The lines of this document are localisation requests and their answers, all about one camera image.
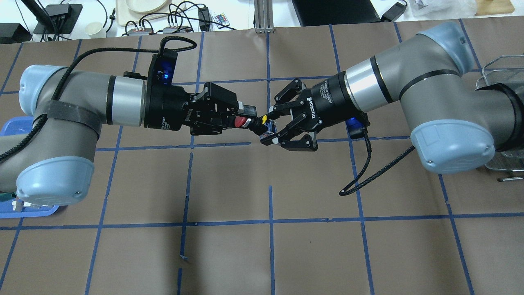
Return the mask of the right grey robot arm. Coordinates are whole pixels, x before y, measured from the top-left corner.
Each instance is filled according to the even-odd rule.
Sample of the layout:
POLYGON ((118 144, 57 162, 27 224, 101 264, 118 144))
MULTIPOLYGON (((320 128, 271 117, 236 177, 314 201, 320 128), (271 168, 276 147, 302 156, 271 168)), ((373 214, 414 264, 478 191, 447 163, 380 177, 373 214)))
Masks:
POLYGON ((314 151, 311 133, 400 102, 423 166, 438 174, 473 170, 496 152, 523 149, 523 83, 468 90, 462 80, 474 66, 466 36, 454 22, 418 32, 380 54, 307 89, 276 98, 268 120, 292 121, 270 131, 264 145, 314 151))

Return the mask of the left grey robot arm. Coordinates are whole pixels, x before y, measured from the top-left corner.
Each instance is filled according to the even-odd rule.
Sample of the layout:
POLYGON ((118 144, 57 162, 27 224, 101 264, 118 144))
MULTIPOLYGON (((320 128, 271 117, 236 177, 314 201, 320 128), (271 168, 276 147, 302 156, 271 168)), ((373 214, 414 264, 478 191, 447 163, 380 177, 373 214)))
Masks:
POLYGON ((73 71, 58 101, 52 101, 65 67, 33 65, 20 80, 19 104, 37 122, 47 118, 28 145, 1 162, 1 193, 39 206, 66 206, 83 200, 94 173, 102 125, 218 135, 247 128, 254 106, 234 92, 206 83, 200 93, 172 85, 172 73, 151 72, 147 80, 73 71))

